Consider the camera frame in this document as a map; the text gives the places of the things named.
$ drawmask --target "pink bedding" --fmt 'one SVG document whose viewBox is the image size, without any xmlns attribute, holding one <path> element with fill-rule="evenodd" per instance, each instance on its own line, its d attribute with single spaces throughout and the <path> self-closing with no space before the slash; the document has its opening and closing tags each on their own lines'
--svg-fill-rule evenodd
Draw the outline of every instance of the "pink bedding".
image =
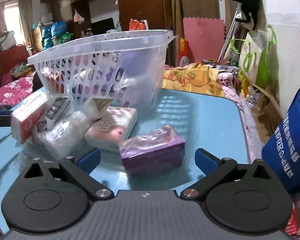
<svg viewBox="0 0 300 240">
<path fill-rule="evenodd" d="M 14 106 L 32 94 L 33 76 L 20 78 L 0 88 L 0 106 Z"/>
</svg>

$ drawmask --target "purple tissue package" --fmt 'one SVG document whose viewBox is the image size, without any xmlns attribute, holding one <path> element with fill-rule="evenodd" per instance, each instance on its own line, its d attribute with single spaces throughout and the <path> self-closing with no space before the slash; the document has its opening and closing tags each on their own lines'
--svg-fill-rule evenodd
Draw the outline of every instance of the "purple tissue package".
<svg viewBox="0 0 300 240">
<path fill-rule="evenodd" d="M 185 141 L 166 125 L 124 141 L 120 155 L 123 166 L 131 174 L 163 171 L 182 164 Z"/>
</svg>

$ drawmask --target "blue table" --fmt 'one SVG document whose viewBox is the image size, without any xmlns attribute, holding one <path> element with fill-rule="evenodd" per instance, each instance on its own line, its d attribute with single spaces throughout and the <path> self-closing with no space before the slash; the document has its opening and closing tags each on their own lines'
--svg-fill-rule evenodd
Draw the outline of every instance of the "blue table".
<svg viewBox="0 0 300 240">
<path fill-rule="evenodd" d="M 171 124 L 186 141 L 183 165 L 163 174 L 130 177 L 118 154 L 102 152 L 100 165 L 90 174 L 116 194 L 120 189 L 175 189 L 180 192 L 204 174 L 194 163 L 197 148 L 204 148 L 219 158 L 231 157 L 248 163 L 248 151 L 241 117 L 236 104 L 228 99 L 173 90 L 161 90 L 158 107 L 147 118 L 138 118 L 131 136 Z M 0 128 L 0 229 L 9 228 L 1 212 L 1 202 L 19 175 L 16 156 L 21 147 L 11 137 L 10 128 Z"/>
</svg>

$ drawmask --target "red and white box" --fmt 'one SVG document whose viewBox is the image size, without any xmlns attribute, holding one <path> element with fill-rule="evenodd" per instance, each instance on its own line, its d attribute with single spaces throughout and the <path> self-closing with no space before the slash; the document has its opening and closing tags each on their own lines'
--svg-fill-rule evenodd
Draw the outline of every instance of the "red and white box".
<svg viewBox="0 0 300 240">
<path fill-rule="evenodd" d="M 24 144 L 32 134 L 32 128 L 42 116 L 48 101 L 48 95 L 36 91 L 29 95 L 23 105 L 11 114 L 11 133 L 18 143 Z"/>
</svg>

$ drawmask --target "plastic basket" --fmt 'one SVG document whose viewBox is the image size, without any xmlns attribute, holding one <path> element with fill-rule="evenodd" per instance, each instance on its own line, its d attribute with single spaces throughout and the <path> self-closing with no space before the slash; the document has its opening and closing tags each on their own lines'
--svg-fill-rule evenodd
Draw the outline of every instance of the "plastic basket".
<svg viewBox="0 0 300 240">
<path fill-rule="evenodd" d="M 28 58 L 49 93 L 72 95 L 80 106 L 90 97 L 115 106 L 152 109 L 173 31 L 107 33 L 77 39 Z"/>
</svg>

